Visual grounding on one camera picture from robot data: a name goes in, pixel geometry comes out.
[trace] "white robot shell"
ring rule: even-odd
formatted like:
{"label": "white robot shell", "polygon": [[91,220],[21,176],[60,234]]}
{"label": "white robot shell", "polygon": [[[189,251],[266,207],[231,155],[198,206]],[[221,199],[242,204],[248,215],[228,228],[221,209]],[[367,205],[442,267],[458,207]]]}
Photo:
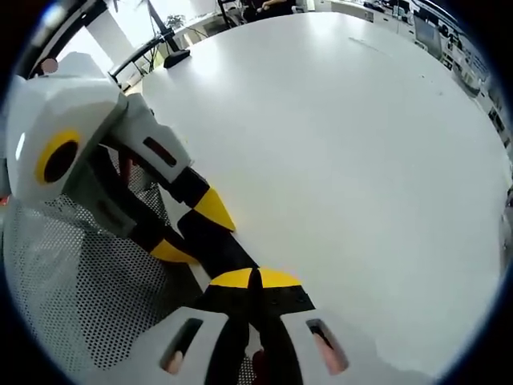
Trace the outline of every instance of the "white robot shell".
{"label": "white robot shell", "polygon": [[57,197],[105,120],[126,98],[107,77],[49,75],[18,83],[10,98],[6,157],[12,194],[27,203]]}

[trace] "person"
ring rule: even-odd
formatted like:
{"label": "person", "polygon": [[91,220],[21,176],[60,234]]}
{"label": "person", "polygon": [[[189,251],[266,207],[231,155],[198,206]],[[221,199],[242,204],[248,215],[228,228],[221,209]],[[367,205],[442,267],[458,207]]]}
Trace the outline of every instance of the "person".
{"label": "person", "polygon": [[248,8],[244,10],[243,16],[247,22],[255,22],[264,18],[275,18],[292,14],[292,7],[296,0],[253,0],[249,2]]}

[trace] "yellow circle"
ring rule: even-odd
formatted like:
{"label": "yellow circle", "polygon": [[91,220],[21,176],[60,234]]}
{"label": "yellow circle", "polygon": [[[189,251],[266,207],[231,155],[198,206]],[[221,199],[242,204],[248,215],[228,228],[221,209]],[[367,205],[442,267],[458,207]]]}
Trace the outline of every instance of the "yellow circle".
{"label": "yellow circle", "polygon": [[51,156],[56,152],[63,144],[67,142],[75,142],[80,143],[80,134],[76,130],[65,130],[58,132],[55,134],[49,141],[46,143],[45,148],[42,150],[41,155],[39,156],[38,162],[35,166],[35,179],[40,184],[48,184],[45,180],[45,167],[48,164],[48,160],[50,160]]}

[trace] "white table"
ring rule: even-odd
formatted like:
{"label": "white table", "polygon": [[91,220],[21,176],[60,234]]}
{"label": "white table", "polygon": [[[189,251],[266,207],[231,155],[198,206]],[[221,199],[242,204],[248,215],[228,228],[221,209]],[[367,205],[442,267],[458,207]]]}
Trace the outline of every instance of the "white table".
{"label": "white table", "polygon": [[332,12],[348,14],[355,18],[361,18],[374,25],[389,30],[394,34],[399,34],[403,38],[415,41],[415,26],[403,22],[392,15],[392,10],[382,7],[385,13],[371,10],[363,6],[363,1],[358,0],[328,0]]}
{"label": "white table", "polygon": [[143,80],[236,237],[400,368],[442,371],[499,281],[509,161],[427,52],[343,14],[229,30]]}

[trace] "white tabletop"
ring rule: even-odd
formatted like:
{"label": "white tabletop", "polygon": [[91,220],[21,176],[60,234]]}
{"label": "white tabletop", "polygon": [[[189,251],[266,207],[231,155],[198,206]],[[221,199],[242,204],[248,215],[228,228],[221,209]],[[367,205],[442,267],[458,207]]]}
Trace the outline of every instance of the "white tabletop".
{"label": "white tabletop", "polygon": [[236,237],[400,368],[437,375],[499,281],[507,156],[427,52],[343,14],[218,34],[143,80]]}

